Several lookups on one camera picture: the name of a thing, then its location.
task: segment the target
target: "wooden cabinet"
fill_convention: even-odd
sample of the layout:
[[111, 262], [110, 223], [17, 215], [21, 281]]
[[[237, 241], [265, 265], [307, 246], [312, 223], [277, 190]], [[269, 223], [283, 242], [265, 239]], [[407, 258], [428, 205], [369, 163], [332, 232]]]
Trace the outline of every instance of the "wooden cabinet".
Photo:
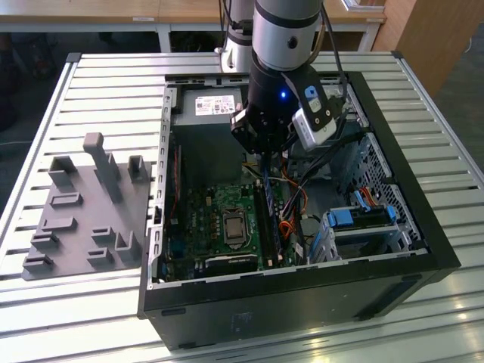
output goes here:
[[403, 53], [435, 95], [484, 20], [484, 0], [386, 0], [385, 15], [373, 50]]

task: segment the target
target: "white table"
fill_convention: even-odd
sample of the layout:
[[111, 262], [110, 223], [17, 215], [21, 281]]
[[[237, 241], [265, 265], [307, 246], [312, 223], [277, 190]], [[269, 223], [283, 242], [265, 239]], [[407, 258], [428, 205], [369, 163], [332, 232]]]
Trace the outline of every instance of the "white table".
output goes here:
[[[460, 270], [383, 318], [173, 353], [149, 321], [135, 316], [139, 269], [23, 281], [22, 262], [51, 184], [46, 169], [52, 156], [69, 154], [76, 165], [92, 163], [80, 152], [82, 138], [102, 132], [117, 162], [141, 154], [156, 167], [164, 75], [219, 72], [212, 54], [87, 54], [64, 67], [0, 219], [0, 361], [482, 358], [482, 173], [403, 60], [389, 53], [342, 53], [342, 61], [345, 70], [363, 72], [455, 248]], [[333, 55], [322, 53], [315, 67], [335, 71]]]

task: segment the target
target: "red cable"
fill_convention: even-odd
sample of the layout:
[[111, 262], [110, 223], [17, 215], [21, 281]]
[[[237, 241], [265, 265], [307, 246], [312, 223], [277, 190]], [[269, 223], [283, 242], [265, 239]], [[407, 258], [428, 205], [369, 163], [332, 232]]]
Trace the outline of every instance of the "red cable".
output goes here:
[[175, 149], [175, 203], [173, 204], [172, 212], [169, 214], [169, 224], [172, 222], [173, 213], [175, 213], [176, 204], [178, 202], [178, 179], [176, 177], [178, 168], [178, 157]]

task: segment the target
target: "black front panel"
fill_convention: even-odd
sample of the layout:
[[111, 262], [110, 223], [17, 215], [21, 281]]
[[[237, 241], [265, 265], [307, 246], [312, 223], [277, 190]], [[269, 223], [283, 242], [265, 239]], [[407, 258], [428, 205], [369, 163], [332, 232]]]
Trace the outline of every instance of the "black front panel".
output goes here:
[[[381, 278], [156, 310], [147, 315], [169, 349], [194, 348], [366, 319], [392, 309], [424, 280]], [[398, 294], [388, 294], [396, 290]]]

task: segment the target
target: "power supply label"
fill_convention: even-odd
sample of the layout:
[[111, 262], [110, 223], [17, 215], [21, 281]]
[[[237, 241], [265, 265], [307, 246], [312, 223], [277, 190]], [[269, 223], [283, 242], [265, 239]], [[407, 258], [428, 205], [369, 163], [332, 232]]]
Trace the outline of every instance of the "power supply label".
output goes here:
[[234, 111], [233, 95], [203, 96], [195, 99], [195, 116], [228, 115]]

